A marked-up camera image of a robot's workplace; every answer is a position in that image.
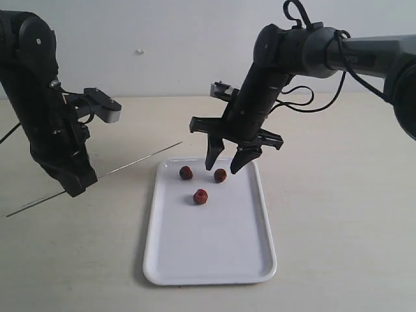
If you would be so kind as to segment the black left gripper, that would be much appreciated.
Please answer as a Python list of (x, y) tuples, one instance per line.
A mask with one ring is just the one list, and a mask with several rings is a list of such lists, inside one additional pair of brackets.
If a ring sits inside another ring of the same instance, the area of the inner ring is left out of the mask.
[(98, 182), (85, 146), (89, 130), (64, 95), (34, 94), (30, 99), (31, 155), (74, 198)]

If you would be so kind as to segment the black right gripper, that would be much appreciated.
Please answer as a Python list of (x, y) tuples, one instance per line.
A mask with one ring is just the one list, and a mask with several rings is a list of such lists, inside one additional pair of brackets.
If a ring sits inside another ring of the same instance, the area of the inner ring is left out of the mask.
[(280, 135), (262, 129), (276, 99), (275, 92), (267, 92), (260, 98), (242, 98), (239, 93), (227, 103), (218, 118), (192, 117), (190, 132), (207, 134), (206, 170), (211, 170), (224, 150), (223, 138), (240, 146), (230, 165), (232, 174), (262, 154), (260, 146), (272, 146), (279, 150), (283, 145)]

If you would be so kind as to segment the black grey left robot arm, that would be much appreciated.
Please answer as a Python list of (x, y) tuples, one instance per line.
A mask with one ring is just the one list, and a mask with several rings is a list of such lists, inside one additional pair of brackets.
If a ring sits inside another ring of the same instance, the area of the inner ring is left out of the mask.
[(30, 12), (1, 11), (1, 84), (29, 140), (30, 154), (76, 197), (98, 179), (87, 126), (50, 84), (58, 78), (54, 31)]

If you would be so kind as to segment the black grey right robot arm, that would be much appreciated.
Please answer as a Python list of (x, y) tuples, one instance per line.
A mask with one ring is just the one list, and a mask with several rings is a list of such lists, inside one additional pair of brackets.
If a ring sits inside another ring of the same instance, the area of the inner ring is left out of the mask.
[(314, 23), (283, 30), (270, 24), (259, 33), (253, 63), (240, 88), (216, 82), (211, 96), (227, 103), (219, 118), (193, 117), (191, 132), (208, 137), (205, 167), (210, 170), (224, 141), (236, 143), (232, 173), (261, 156), (263, 146), (280, 148), (279, 135), (262, 128), (272, 106), (293, 77), (319, 79), (338, 71), (360, 81), (364, 75), (384, 81), (379, 96), (393, 106), (395, 116), (415, 136), (415, 36), (349, 38), (344, 31)]

